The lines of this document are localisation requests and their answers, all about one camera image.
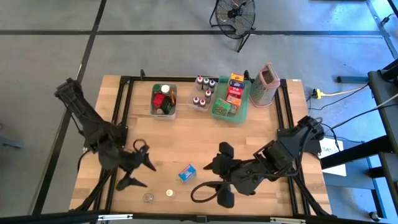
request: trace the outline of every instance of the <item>blue box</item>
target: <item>blue box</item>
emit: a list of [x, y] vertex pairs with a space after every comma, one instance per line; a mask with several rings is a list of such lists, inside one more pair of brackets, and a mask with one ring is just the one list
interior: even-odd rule
[[244, 82], [237, 82], [234, 80], [229, 81], [229, 86], [235, 87], [235, 88], [240, 88], [244, 90]]
[[194, 176], [197, 175], [197, 171], [195, 170], [195, 168], [193, 168], [193, 166], [188, 165], [183, 171], [180, 172], [180, 174], [178, 175], [182, 182], [186, 183], [188, 180], [194, 178]]

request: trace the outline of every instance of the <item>wooden table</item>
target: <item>wooden table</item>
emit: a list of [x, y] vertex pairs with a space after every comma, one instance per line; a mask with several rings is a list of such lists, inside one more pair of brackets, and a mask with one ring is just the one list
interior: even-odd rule
[[[118, 92], [120, 76], [107, 75], [103, 78], [95, 109], [110, 121], [114, 102]], [[236, 159], [251, 159], [252, 154], [269, 141], [276, 139], [278, 117], [275, 103], [266, 108], [248, 106], [247, 120], [240, 125], [215, 120], [210, 113], [194, 111], [186, 104], [193, 83], [174, 82], [178, 86], [177, 117], [173, 121], [157, 121], [149, 115], [151, 89], [155, 83], [149, 81], [134, 82], [127, 125], [129, 133], [127, 150], [137, 138], [143, 138], [150, 146], [149, 157], [157, 172], [140, 166], [132, 174], [135, 178], [148, 185], [148, 188], [130, 186], [125, 190], [114, 191], [111, 211], [131, 213], [174, 213], [174, 214], [206, 214], [206, 215], [283, 215], [291, 216], [289, 189], [286, 178], [275, 182], [262, 181], [256, 189], [256, 195], [245, 196], [235, 194], [235, 206], [227, 209], [219, 206], [216, 200], [207, 203], [194, 203], [190, 192], [198, 184], [220, 178], [210, 170], [202, 168], [212, 161], [218, 152], [218, 144], [226, 141], [235, 149]], [[287, 80], [290, 103], [294, 122], [308, 114], [307, 104], [300, 80]], [[124, 93], [121, 105], [124, 105]], [[288, 127], [285, 108], [285, 127]], [[197, 176], [183, 184], [178, 173], [191, 164], [197, 170]], [[319, 160], [305, 153], [302, 160], [305, 183], [317, 202], [324, 210], [331, 213], [328, 195]], [[98, 181], [101, 166], [98, 156], [88, 154], [83, 158], [76, 180], [70, 208], [79, 206], [93, 190]], [[116, 183], [123, 177], [119, 170]], [[174, 197], [166, 196], [166, 190], [172, 189]], [[298, 208], [303, 213], [300, 192], [295, 186]], [[144, 203], [145, 193], [154, 195], [152, 203]], [[195, 194], [196, 198], [207, 198], [214, 194], [214, 189], [203, 187]], [[101, 199], [104, 208], [106, 191]]]

